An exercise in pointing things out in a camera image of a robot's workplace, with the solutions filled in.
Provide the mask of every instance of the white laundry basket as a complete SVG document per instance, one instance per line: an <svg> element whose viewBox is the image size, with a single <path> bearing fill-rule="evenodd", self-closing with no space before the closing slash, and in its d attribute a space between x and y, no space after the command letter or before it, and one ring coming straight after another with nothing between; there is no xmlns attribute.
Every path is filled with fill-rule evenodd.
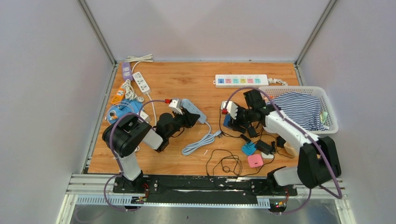
<svg viewBox="0 0 396 224"><path fill-rule="evenodd" d="M315 96L319 99L322 110L328 113L325 125L329 127L326 131L311 131L314 134L333 134L338 131L337 119L334 114L330 100L325 90L317 86L262 86L260 87L270 97L277 97L287 92L300 92Z"/></svg>

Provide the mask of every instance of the metal floor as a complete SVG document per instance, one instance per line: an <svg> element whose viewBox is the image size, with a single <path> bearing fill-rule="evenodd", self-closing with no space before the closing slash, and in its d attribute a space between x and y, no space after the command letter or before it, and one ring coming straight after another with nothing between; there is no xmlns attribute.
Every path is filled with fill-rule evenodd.
<svg viewBox="0 0 396 224"><path fill-rule="evenodd" d="M290 199L288 209L297 208L300 202ZM143 207L136 212L119 212L103 205L78 206L77 216L81 223L92 224L341 224L332 199L311 199L305 208L290 214L275 216L268 210L234 208L175 208ZM73 218L71 224L79 222Z"/></svg>

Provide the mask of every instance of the striped shirt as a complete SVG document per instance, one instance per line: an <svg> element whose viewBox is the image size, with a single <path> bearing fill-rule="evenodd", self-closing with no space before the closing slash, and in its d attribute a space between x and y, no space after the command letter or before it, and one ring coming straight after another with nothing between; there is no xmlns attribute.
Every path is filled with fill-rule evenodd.
<svg viewBox="0 0 396 224"><path fill-rule="evenodd" d="M315 96L300 92L287 92L272 100L288 117L306 130L327 130L320 120L322 108Z"/></svg>

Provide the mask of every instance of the wooden tabletop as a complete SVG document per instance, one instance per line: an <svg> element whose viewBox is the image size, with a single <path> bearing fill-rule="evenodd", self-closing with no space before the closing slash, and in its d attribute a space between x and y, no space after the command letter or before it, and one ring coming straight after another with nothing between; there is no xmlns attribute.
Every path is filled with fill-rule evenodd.
<svg viewBox="0 0 396 224"><path fill-rule="evenodd" d="M212 133L219 130L219 107L222 101L228 99L236 88L216 88L213 84L216 74L267 74L268 77L280 78L289 85L298 85L294 66L291 63L174 63L174 62L154 62L139 63L134 72L140 71L151 88L150 96L153 99L165 98L187 98L195 104L206 116L208 123L212 126ZM123 83L121 68L118 69L109 101L112 100L115 92ZM136 83L133 88L139 96L142 96ZM246 105L243 98L243 91L237 93L232 101ZM154 125L152 105L145 106L145 112L151 117L151 125ZM157 117L162 113L171 113L171 110L164 103L155 103ZM109 126L106 120L102 120L102 125L92 155L89 173L118 173L116 161L110 149L102 140L103 131ZM240 133L222 127L223 131L239 136ZM245 141L237 138L221 137L215 142L197 149L194 153L183 156L182 149L193 142L200 140L208 133L208 126L199 122L192 128L185 131L177 138L170 138L169 145L161 153L154 151L144 143L140 144L140 151L136 153L139 166L144 174L162 175L206 175L205 165L214 149L226 149L234 155L238 155L242 162L241 175L252 174L258 171L248 164L248 157L241 151ZM263 136L262 140L268 144L273 141L270 136ZM208 163L209 174L212 175L213 167L225 156L230 154L225 151L216 151L211 161ZM281 166L295 166L298 158L290 159L278 154L275 160L265 165L257 176L266 176L267 173ZM224 161L231 169L235 166L235 161ZM233 175L223 172L221 166L215 169L215 175Z"/></svg>

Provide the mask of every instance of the blue charger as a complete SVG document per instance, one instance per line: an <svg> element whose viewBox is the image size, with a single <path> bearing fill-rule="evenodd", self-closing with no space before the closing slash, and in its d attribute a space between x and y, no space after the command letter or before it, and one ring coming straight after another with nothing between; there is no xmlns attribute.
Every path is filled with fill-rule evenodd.
<svg viewBox="0 0 396 224"><path fill-rule="evenodd" d="M254 144L252 142L246 143L245 145L242 146L242 151L247 156L253 155L253 153L255 153L255 151L256 151L255 146L256 146L256 144Z"/></svg>

